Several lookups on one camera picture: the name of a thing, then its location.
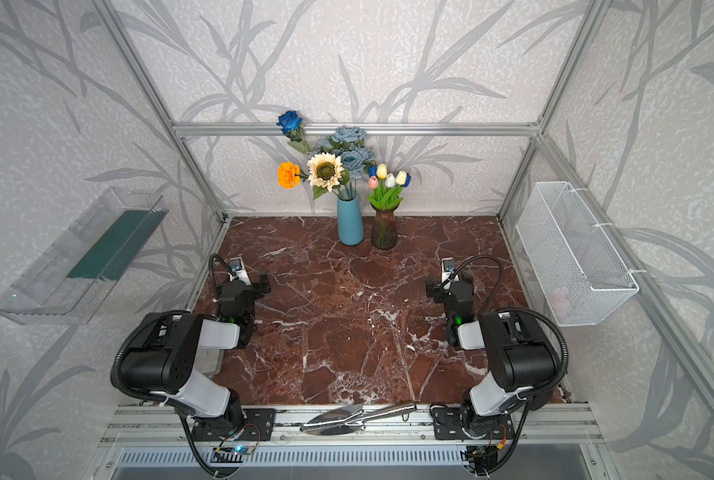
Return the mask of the pale yellow tulip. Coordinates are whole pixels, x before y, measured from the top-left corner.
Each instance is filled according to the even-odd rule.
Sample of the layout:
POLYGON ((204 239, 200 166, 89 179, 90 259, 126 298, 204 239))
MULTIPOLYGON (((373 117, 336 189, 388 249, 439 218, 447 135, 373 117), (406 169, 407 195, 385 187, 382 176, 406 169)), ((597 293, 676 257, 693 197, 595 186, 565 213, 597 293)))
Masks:
POLYGON ((406 174, 407 174, 406 171, 400 171, 400 172, 395 176, 395 178, 396 178, 396 184, 397 184, 398 186, 402 186, 402 187, 403 187, 403 184, 404 184, 405 178, 406 178, 406 174))

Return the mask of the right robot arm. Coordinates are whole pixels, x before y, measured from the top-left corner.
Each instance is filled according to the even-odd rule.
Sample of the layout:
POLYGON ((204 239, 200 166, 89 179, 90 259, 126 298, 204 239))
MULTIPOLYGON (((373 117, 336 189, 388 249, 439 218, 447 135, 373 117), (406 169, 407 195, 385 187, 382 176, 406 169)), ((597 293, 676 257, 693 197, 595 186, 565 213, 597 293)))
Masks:
POLYGON ((489 367, 485 378, 464 395, 454 424, 473 439, 488 436, 497 426, 507 433, 511 412, 519 407, 538 410, 552 398, 569 367, 567 342, 557 325, 539 312, 494 307, 505 277, 498 258, 476 255, 457 265, 448 257, 441 267, 441 280, 428 281, 426 295, 444 308, 448 343, 456 350, 483 349, 489 367), (483 305, 475 308, 474 282, 460 274, 479 260, 494 262, 498 276, 483 305))

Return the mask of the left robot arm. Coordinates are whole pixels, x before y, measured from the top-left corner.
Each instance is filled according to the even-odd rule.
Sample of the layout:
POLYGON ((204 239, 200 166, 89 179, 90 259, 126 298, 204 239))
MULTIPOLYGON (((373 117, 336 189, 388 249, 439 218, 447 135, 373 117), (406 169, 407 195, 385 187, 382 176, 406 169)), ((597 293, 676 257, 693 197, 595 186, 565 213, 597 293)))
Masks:
POLYGON ((269 276, 250 280, 240 257, 211 256, 215 315, 187 310, 152 312, 123 341, 110 372, 125 395, 174 407, 183 418, 232 434, 247 423, 239 394, 195 367, 200 349, 244 349, 256 329, 255 302, 271 292, 269 276))

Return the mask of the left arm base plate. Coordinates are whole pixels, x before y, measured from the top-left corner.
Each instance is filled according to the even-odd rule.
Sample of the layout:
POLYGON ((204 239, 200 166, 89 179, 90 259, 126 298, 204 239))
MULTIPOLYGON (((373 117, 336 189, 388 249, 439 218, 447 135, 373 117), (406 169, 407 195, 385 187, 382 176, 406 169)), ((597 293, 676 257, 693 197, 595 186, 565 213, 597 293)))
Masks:
POLYGON ((271 440, 277 411, 274 408, 244 408, 236 418, 228 417, 195 419, 191 434, 196 442, 271 440))

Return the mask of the beige sunflower stem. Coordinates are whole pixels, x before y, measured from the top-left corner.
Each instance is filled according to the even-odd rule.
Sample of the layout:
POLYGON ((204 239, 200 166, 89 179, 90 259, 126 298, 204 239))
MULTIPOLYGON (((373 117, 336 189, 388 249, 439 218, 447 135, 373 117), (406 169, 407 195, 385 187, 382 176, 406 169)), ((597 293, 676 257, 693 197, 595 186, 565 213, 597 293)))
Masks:
POLYGON ((326 193, 337 193, 350 180, 350 173, 344 167, 340 156, 330 153, 314 155, 307 162, 308 181, 313 198, 318 199, 326 193))

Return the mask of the orange marigold flower stem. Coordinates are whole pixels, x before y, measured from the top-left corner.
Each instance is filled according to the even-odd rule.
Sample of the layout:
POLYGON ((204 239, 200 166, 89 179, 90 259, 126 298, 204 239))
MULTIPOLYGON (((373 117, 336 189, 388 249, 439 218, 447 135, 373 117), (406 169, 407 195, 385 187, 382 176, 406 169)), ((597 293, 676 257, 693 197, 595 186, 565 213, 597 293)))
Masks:
POLYGON ((292 189, 309 179, 306 172, 293 162, 282 163, 277 170, 278 183, 285 189, 292 189))

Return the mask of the red glass vase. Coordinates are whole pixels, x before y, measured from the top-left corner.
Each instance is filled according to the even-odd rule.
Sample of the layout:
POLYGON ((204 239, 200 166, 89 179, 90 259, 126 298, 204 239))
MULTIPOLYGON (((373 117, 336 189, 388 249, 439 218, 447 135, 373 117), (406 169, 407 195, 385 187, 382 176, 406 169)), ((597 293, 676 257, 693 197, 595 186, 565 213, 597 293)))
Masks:
POLYGON ((374 247, 381 250, 390 250, 398 242, 398 230, 395 218, 396 207, 392 209, 377 209, 371 232, 371 241, 374 247))

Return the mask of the dark blue rose stem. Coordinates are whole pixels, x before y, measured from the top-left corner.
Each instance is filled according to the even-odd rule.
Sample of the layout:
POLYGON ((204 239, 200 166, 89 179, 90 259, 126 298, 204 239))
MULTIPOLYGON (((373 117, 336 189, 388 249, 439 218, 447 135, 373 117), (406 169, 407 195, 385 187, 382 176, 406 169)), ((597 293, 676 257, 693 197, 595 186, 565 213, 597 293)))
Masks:
POLYGON ((302 133, 303 119, 296 111, 287 111, 278 117, 277 125, 289 139, 290 146, 305 155, 311 155, 312 147, 307 143, 302 133))

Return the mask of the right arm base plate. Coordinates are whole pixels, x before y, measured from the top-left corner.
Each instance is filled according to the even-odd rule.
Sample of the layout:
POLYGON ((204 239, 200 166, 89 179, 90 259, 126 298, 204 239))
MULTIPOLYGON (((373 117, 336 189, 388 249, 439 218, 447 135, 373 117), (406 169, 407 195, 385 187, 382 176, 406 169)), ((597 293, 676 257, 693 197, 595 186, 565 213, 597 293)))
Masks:
POLYGON ((515 425, 509 414, 481 416, 469 405, 431 404, 430 415, 437 440, 504 442, 515 436, 515 425))

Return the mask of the teal cylindrical vase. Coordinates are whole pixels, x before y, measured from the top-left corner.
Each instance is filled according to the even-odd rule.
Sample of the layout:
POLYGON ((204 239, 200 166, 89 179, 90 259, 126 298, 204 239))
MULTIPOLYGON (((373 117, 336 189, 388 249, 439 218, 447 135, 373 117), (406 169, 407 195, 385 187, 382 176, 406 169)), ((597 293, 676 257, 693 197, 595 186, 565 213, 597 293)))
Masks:
POLYGON ((359 196, 351 200, 338 199, 337 223, 339 240, 348 246, 364 240, 364 226, 359 196))

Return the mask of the light blue rose bouquet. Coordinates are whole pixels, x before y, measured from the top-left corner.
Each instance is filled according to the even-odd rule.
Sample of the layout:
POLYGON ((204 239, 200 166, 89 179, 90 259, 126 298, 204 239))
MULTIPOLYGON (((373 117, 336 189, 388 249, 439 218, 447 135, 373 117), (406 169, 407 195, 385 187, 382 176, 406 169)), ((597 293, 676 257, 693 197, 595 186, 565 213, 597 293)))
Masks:
POLYGON ((341 126, 335 133, 320 139, 314 147, 314 154, 332 154, 340 157, 342 166, 349 174, 349 179, 342 179, 340 187, 334 188, 335 195, 344 201, 357 196, 356 180, 376 166, 376 155, 366 145, 366 132, 356 126, 341 126))

